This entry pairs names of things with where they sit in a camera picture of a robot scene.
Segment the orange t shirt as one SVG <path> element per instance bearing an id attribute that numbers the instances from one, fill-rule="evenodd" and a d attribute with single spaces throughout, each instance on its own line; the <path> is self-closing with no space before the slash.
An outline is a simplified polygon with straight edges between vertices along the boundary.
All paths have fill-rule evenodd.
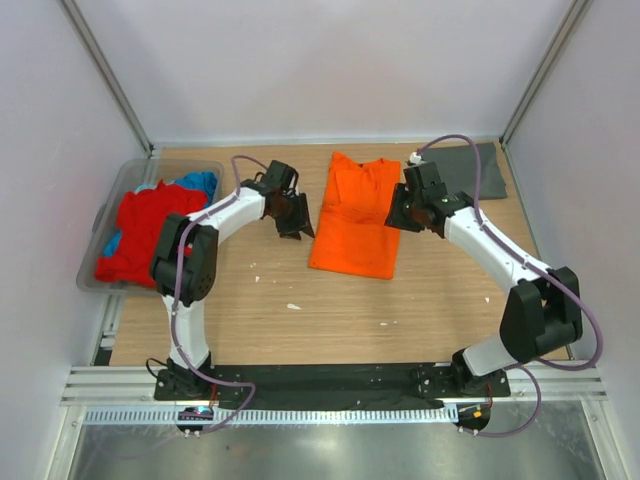
<path id="1" fill-rule="evenodd" d="M 401 164 L 357 163 L 334 152 L 308 266 L 340 274 L 393 278 L 400 231 L 385 225 Z"/>

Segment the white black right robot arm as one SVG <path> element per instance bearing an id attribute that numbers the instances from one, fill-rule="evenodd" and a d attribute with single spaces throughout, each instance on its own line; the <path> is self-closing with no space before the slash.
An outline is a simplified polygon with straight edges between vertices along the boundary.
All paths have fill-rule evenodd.
<path id="1" fill-rule="evenodd" d="M 495 227 L 464 192 L 450 193 L 437 166 L 405 168 L 395 186 L 386 226 L 430 230 L 465 251 L 505 292 L 497 334 L 453 354 L 450 381 L 464 396 L 478 396 L 505 368 L 526 364 L 579 340 L 579 282 L 567 267 L 552 269 Z"/>

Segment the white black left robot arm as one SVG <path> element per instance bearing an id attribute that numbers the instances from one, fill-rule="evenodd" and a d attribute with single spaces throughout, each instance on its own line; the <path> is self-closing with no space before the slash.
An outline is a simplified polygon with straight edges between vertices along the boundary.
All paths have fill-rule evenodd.
<path id="1" fill-rule="evenodd" d="M 214 377 L 205 339 L 205 299 L 217 272 L 220 245 L 243 227 L 270 217 L 280 237 L 315 236 L 308 200 L 299 191 L 298 171 L 273 160 L 252 178 L 240 178 L 231 159 L 235 189 L 225 198 L 190 214 L 166 217 L 150 264 L 150 276 L 167 310 L 171 347 L 156 376 L 154 398 L 204 400 L 214 387 L 237 388 L 250 399 L 254 385 Z"/>

